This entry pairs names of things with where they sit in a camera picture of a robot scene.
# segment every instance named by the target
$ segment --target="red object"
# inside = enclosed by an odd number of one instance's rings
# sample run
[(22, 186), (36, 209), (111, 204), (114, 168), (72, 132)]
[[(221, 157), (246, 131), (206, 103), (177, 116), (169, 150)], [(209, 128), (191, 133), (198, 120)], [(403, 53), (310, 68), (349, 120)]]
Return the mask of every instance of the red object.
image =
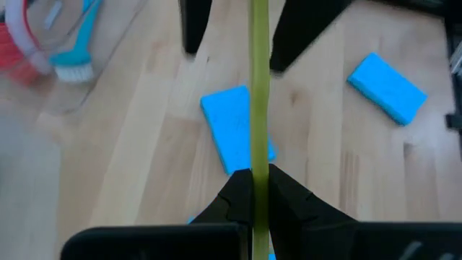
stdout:
[(5, 23), (0, 23), (0, 70), (7, 71), (10, 79), (30, 85), (40, 73), (14, 44)]

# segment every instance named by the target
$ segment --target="blurry object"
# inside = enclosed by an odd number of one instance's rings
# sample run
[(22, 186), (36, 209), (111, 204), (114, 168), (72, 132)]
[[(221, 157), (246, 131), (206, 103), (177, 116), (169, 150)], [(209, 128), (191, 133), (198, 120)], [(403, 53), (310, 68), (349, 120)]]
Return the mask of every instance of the blurry object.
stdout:
[(43, 25), (45, 29), (49, 30), (51, 26), (53, 26), (53, 23), (55, 22), (62, 8), (63, 8), (63, 2), (55, 1), (55, 4), (53, 5), (53, 7), (51, 7), (50, 13), (45, 18), (45, 22)]
[(82, 14), (84, 14), (89, 7), (92, 5), (94, 0), (83, 0), (83, 5), (82, 5)]
[(462, 42), (459, 43), (456, 51), (450, 57), (450, 72), (452, 74), (462, 72)]
[[(97, 83), (97, 78), (107, 66), (115, 49), (123, 39), (132, 21), (134, 21), (135, 16), (146, 3), (147, 0), (111, 0), (102, 3), (104, 6), (100, 7), (98, 11), (97, 22), (93, 28), (92, 43), (88, 48), (88, 51), (92, 54), (92, 67), (95, 74), (93, 80), (79, 84), (78, 87), (74, 84), (56, 80), (52, 86), (53, 91), (46, 98), (45, 111), (53, 115), (68, 114), (73, 113), (85, 103), (85, 100), (90, 96), (91, 91)], [(56, 35), (61, 32), (62, 35), (63, 31), (69, 29), (72, 16), (80, 16), (81, 13), (81, 1), (65, 1), (62, 13), (56, 20), (51, 34)], [(56, 53), (69, 51), (74, 47), (76, 33), (72, 36), (72, 40), (69, 40), (66, 45), (61, 45), (56, 50)]]
[(97, 0), (87, 17), (85, 17), (74, 48), (50, 57), (50, 62), (55, 66), (58, 78), (63, 82), (88, 82), (95, 76), (92, 68), (92, 57), (88, 52), (88, 45), (92, 37), (93, 25), (101, 1)]
[(455, 114), (447, 114), (446, 127), (454, 130), (462, 130), (462, 116)]
[(5, 22), (0, 23), (0, 69), (8, 70), (8, 77), (22, 85), (32, 84), (41, 74), (51, 72), (45, 54), (30, 32), (25, 16), (27, 0), (7, 0)]
[[(27, 5), (30, 6), (35, 1), (36, 0), (27, 0)], [(6, 3), (6, 0), (1, 0), (0, 1), (0, 7), (1, 7), (0, 22), (5, 22), (5, 3)]]
[(451, 0), (373, 0), (385, 4), (406, 7), (416, 11), (443, 16)]

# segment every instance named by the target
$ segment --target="wooden floor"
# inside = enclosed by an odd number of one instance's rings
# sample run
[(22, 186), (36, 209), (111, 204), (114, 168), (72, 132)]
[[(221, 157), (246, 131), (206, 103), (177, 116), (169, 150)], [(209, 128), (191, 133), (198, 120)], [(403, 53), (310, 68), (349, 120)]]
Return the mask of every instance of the wooden floor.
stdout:
[[(282, 4), (271, 0), (271, 31)], [(57, 248), (92, 226), (185, 223), (216, 196), (227, 176), (199, 98), (248, 82), (247, 8), (214, 1), (187, 59), (178, 3), (146, 1), (84, 106), (40, 113), (62, 150)], [(429, 96), (409, 126), (345, 83), (372, 51)], [(442, 21), (356, 1), (272, 79), (274, 163), (359, 220), (462, 220), (458, 137), (443, 120), (453, 107)]]
[(52, 259), (60, 149), (0, 100), (0, 259)]

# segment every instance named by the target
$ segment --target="blue foam block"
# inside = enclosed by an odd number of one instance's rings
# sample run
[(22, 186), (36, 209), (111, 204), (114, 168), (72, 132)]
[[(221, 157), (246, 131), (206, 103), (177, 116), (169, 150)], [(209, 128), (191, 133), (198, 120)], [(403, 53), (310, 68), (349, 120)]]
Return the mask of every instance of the blue foam block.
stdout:
[(366, 98), (379, 105), (396, 123), (407, 125), (427, 95), (401, 76), (376, 53), (371, 53), (348, 78)]
[[(250, 168), (250, 95), (247, 87), (234, 87), (201, 98), (225, 172)], [(268, 160), (276, 157), (268, 140)]]

